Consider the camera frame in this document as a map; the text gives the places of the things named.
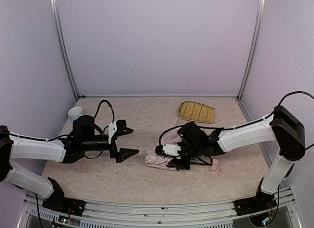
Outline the pink folding umbrella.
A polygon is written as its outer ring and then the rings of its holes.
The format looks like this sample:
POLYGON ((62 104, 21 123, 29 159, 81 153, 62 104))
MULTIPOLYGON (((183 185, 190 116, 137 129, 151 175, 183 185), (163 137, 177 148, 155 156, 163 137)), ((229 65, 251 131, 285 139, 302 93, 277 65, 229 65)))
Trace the pink folding umbrella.
MULTIPOLYGON (((176 144, 180 140, 181 138, 179 137, 179 135, 177 135, 177 133, 174 130, 171 130, 168 133, 164 134, 162 142, 165 144, 176 144)), ((150 166, 150 167, 162 169, 162 170, 175 171, 176 168, 167 167, 167 164, 173 158, 169 156, 156 154, 155 148, 156 147, 154 146, 150 150, 147 150, 144 157, 144 162, 146 166, 150 166)), ((221 175, 221 164, 219 160, 213 159, 212 165, 205 165, 205 167, 208 168, 210 172, 217 172, 218 175, 221 175)))

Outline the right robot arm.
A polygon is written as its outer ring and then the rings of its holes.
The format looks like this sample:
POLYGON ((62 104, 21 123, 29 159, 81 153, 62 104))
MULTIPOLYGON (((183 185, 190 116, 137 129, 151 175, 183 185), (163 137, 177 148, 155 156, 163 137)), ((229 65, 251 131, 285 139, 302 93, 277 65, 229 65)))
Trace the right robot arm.
POLYGON ((189 170, 193 159, 219 156, 240 148, 275 142, 279 152, 258 186, 256 197, 273 197, 296 161, 305 156, 305 127, 283 106, 267 116, 232 128, 216 128, 210 134, 189 122, 179 127, 178 143, 160 143, 161 153, 172 157, 169 167, 189 170))

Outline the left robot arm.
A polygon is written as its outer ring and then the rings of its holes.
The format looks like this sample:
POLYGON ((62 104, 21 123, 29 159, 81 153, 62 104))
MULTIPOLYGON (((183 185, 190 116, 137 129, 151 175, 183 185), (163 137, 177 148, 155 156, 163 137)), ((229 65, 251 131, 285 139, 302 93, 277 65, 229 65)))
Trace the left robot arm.
POLYGON ((55 139, 37 139, 14 134, 6 126, 0 127, 0 179, 44 198, 47 207, 61 207, 65 195, 50 177, 42 177, 22 167, 16 159, 39 159, 73 164, 85 157, 86 152, 108 151, 111 159, 121 163, 139 153, 139 150, 116 146, 119 136, 129 135, 125 120, 112 122, 108 133, 95 124, 94 117, 83 115, 73 121, 72 131, 55 139))

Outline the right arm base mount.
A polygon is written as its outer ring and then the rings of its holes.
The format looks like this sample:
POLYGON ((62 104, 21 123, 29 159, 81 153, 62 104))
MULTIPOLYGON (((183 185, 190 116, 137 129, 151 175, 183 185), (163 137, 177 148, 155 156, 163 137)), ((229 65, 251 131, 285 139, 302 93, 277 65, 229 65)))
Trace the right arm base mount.
POLYGON ((260 200, 255 197, 249 197, 234 201, 237 216, 247 215, 276 207, 277 202, 274 198, 270 200, 260 200))

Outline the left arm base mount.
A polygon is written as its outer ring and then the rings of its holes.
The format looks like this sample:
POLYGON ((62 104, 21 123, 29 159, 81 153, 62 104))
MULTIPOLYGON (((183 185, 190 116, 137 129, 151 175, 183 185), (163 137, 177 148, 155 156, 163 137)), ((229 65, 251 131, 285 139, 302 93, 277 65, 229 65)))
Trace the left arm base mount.
POLYGON ((83 200, 63 198, 49 198, 43 201, 42 206, 53 211, 69 215, 82 216, 86 202, 83 200))

